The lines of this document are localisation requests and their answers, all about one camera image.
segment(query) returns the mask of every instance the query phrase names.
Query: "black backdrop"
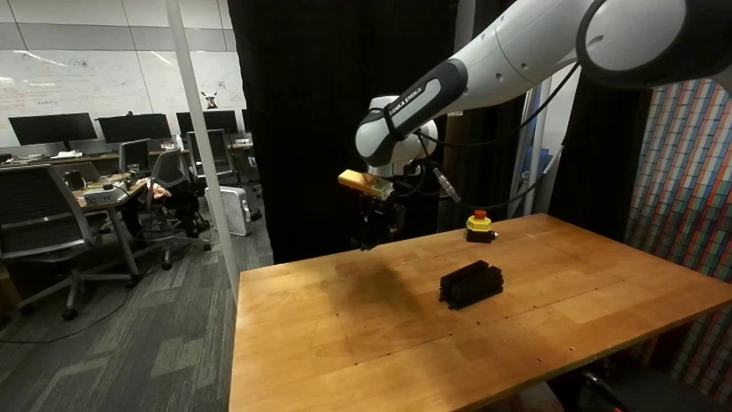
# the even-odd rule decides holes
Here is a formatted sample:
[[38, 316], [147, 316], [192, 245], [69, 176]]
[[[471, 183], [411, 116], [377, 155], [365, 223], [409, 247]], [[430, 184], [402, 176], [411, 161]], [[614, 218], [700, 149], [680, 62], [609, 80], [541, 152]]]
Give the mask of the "black backdrop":
[[[399, 94], [450, 55], [455, 0], [229, 0], [275, 260], [353, 247], [364, 168], [353, 137], [367, 101]], [[406, 234], [434, 227], [411, 207]]]

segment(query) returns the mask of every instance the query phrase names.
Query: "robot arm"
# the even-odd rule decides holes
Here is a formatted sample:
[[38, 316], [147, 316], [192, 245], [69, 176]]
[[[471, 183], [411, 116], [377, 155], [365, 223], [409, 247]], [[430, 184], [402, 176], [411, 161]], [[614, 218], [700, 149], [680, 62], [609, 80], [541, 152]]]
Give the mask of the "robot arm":
[[732, 1], [517, 0], [404, 94], [373, 104], [357, 150], [371, 173], [399, 173], [425, 150], [411, 129], [444, 112], [510, 101], [572, 62], [612, 87], [719, 74], [732, 92]]

